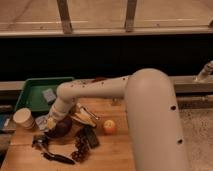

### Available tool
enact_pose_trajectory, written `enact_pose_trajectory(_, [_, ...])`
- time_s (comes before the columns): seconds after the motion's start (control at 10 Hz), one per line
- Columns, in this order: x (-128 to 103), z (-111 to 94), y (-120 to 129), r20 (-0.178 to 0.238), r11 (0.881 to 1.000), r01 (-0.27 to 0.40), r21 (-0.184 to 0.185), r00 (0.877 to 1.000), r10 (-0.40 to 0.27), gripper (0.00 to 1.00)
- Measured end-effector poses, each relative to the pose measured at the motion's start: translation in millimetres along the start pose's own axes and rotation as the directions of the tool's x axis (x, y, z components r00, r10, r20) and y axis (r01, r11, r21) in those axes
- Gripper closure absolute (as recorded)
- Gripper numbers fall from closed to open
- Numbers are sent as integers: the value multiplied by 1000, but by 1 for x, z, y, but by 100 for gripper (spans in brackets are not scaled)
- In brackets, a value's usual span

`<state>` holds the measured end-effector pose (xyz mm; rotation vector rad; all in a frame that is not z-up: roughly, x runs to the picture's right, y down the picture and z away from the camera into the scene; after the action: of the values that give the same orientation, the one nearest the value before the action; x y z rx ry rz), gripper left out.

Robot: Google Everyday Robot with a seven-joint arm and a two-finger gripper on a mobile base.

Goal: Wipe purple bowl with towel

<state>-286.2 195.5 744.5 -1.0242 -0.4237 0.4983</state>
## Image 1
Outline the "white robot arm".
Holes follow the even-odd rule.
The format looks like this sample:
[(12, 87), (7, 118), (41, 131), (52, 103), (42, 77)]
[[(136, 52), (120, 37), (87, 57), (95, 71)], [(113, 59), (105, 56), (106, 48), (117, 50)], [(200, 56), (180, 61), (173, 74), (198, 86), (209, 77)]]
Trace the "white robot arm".
[(59, 123), (79, 98), (124, 100), (136, 171), (189, 171), (174, 84), (164, 72), (145, 68), (98, 82), (60, 84), (48, 113), (47, 136), (66, 134)]

